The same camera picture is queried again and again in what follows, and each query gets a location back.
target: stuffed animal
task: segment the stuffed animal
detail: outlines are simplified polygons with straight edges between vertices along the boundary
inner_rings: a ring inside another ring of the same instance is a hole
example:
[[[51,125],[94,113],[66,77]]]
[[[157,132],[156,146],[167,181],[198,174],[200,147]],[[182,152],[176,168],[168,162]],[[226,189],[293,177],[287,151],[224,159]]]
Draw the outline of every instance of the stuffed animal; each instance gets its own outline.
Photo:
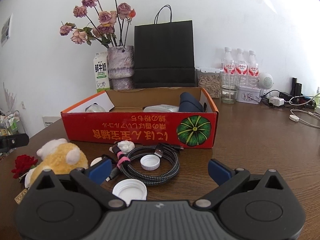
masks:
[[[36,168],[30,170],[25,178],[25,187],[28,188],[44,169],[51,169],[55,174],[69,174],[77,167],[88,168],[88,160],[79,147],[68,143],[66,139],[47,142],[37,151],[43,160]]]

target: pumpkin illustration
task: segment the pumpkin illustration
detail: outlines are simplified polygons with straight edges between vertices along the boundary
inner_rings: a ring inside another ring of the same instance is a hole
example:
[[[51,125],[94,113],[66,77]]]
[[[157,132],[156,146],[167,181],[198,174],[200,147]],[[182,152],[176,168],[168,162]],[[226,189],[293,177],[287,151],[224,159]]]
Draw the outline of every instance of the pumpkin illustration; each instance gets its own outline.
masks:
[[[200,115],[183,119],[177,127],[179,141],[191,147],[203,144],[209,138],[210,132],[210,121]]]

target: metal screw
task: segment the metal screw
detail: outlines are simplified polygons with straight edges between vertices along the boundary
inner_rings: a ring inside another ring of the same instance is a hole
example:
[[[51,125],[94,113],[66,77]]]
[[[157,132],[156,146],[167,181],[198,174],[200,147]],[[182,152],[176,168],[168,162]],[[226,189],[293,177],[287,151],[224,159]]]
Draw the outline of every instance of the metal screw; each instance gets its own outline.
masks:
[[[108,205],[113,208],[119,208],[124,205],[124,202],[121,199],[112,199],[108,202]]]
[[[203,208],[210,207],[211,206],[211,201],[207,200],[207,199],[198,199],[196,201],[196,206],[203,207]]]

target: plastic bottle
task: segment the plastic bottle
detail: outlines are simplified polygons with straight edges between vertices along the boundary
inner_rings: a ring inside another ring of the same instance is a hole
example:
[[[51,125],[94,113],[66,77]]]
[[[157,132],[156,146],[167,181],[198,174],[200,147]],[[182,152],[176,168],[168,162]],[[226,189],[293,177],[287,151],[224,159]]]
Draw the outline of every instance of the plastic bottle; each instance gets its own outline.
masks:
[[[317,94],[319,94],[319,93],[320,93],[320,87],[318,87],[318,89],[317,89]],[[315,98],[314,101],[316,102],[317,106],[320,106],[319,105],[320,98]]]
[[[235,74],[236,73],[236,65],[235,65],[235,61],[232,58],[231,51],[232,51],[232,49],[229,47],[224,48],[223,70],[225,73]]]
[[[237,49],[236,73],[240,75],[240,85],[247,84],[248,64],[243,57],[243,49]]]
[[[258,86],[259,65],[256,61],[256,52],[249,50],[248,85]]]

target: textured vase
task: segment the textured vase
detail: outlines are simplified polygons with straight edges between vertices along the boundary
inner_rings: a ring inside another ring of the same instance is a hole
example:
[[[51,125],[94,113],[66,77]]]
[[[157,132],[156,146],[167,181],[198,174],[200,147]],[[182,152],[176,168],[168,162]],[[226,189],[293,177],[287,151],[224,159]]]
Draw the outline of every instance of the textured vase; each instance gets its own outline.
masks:
[[[133,46],[111,47],[108,49],[108,72],[113,89],[132,89],[134,74]]]

